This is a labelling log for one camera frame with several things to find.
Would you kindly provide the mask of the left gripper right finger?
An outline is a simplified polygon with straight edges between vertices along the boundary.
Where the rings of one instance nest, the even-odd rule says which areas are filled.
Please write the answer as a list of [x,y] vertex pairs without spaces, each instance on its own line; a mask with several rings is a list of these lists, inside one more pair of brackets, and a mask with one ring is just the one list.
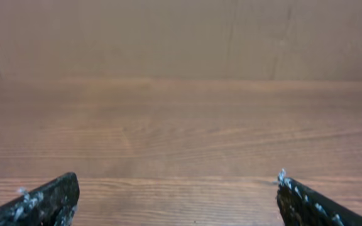
[[288,177],[284,169],[277,183],[276,200],[285,225],[362,226],[361,215]]

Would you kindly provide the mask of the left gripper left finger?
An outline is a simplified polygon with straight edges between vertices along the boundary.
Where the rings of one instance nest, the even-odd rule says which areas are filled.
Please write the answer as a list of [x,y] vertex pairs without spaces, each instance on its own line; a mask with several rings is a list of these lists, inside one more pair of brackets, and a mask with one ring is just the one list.
[[0,206],[0,226],[70,226],[80,187],[74,172],[65,173]]

